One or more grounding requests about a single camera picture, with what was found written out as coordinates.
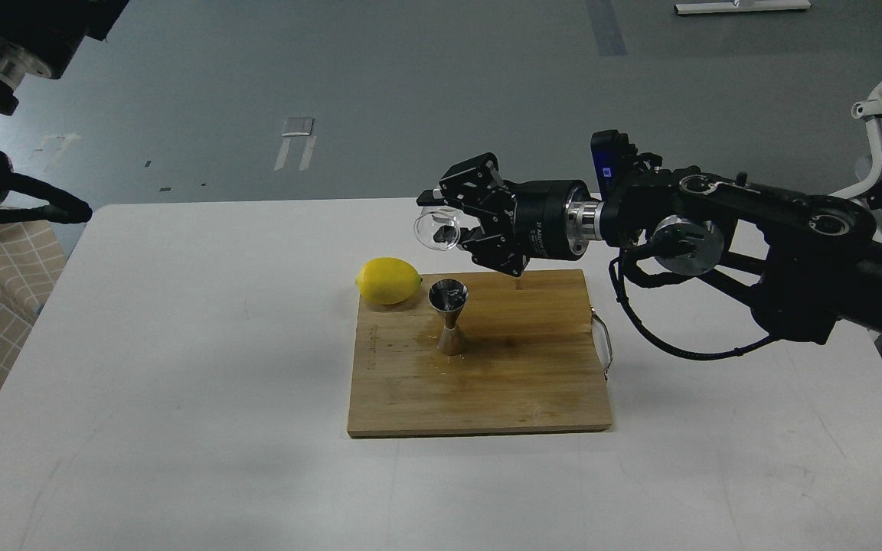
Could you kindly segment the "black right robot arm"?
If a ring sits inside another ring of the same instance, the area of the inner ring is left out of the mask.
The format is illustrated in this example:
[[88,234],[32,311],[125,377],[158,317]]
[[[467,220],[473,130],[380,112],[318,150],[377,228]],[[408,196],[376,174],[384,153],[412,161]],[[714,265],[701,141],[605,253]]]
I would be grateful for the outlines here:
[[[520,278],[531,260],[577,261],[592,242],[616,249],[610,283],[641,336],[677,358],[737,358],[777,341],[824,344],[837,321],[882,334],[882,242],[847,199],[668,170],[619,130],[590,140],[599,194],[580,179],[513,182],[486,152],[420,192],[420,242],[459,249],[473,264]],[[763,338],[718,353],[675,347],[637,316],[627,285],[699,280],[745,305]]]

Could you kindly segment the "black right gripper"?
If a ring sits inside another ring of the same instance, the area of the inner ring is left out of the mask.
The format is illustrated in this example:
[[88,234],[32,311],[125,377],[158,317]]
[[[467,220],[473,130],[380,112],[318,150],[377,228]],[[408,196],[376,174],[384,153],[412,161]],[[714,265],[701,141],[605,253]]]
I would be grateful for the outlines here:
[[452,165],[416,205],[445,206],[476,217],[456,246],[473,264],[519,278],[530,258],[577,261],[593,241],[593,198],[583,181],[507,182],[495,154]]

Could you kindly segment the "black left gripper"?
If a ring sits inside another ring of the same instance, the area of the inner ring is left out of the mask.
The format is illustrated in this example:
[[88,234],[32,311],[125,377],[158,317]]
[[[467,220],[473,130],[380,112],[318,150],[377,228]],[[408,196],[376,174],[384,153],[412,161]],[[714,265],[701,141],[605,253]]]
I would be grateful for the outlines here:
[[0,43],[27,57],[27,71],[59,80],[84,38],[104,41],[127,1],[0,1]]

